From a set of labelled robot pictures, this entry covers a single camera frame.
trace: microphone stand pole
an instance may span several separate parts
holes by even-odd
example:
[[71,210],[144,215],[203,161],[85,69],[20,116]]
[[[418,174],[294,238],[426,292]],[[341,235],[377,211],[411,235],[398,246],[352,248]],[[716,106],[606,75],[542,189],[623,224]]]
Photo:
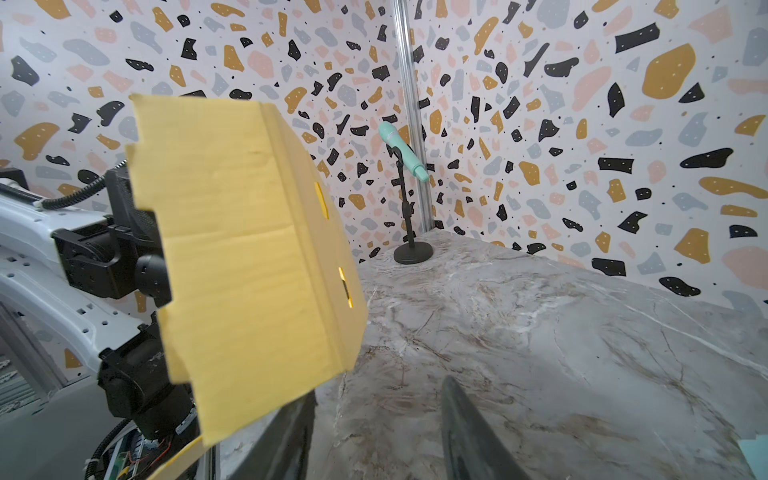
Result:
[[434,250],[429,243],[413,240],[415,234],[413,233],[413,225],[411,225],[411,203],[408,202],[406,179],[402,172],[402,152],[397,147],[394,147],[392,152],[397,157],[397,173],[400,176],[400,194],[402,196],[402,218],[406,221],[406,234],[408,236],[408,243],[404,243],[395,249],[395,261],[403,265],[413,265],[414,263],[428,260],[434,253]]

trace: yellow box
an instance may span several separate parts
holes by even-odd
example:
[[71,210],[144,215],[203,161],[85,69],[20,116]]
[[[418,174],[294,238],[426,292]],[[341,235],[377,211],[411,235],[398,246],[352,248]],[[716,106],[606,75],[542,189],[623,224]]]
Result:
[[132,95],[136,207],[157,217],[172,382],[212,445],[354,367],[368,311],[341,218],[272,104]]

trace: marble countertop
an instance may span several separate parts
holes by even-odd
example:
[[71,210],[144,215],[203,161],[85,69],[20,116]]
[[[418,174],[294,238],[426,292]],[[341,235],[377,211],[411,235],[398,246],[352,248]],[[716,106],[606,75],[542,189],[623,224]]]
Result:
[[[309,479],[445,478],[454,376],[534,478],[752,478],[768,320],[441,230],[435,256],[360,265],[353,372],[320,386]],[[226,476],[269,419],[222,444]]]

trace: microphone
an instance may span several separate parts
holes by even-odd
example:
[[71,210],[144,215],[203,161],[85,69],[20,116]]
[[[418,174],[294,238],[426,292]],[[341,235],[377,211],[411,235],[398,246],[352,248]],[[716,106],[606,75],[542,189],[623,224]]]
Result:
[[379,125],[379,135],[381,135],[384,143],[392,148],[397,147],[402,154],[402,164],[410,170],[411,174],[418,178],[422,182],[429,181],[429,174],[424,168],[424,165],[419,158],[411,151],[408,144],[403,141],[400,134],[397,133],[395,125],[390,124],[388,121],[383,121]]

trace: light blue object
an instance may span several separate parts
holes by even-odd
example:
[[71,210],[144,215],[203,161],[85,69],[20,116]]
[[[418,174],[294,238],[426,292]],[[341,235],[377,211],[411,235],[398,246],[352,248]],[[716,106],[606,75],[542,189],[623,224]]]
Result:
[[388,121],[383,121],[379,125],[379,135],[382,136],[384,143],[392,148],[399,148],[402,153],[402,164],[411,171],[414,177],[418,178],[422,182],[429,181],[429,174],[424,168],[424,165],[417,156],[413,154],[408,144],[402,140],[400,134],[397,133],[395,125],[390,124]]
[[768,480],[768,435],[758,435],[754,440],[739,440],[739,448],[755,479]]

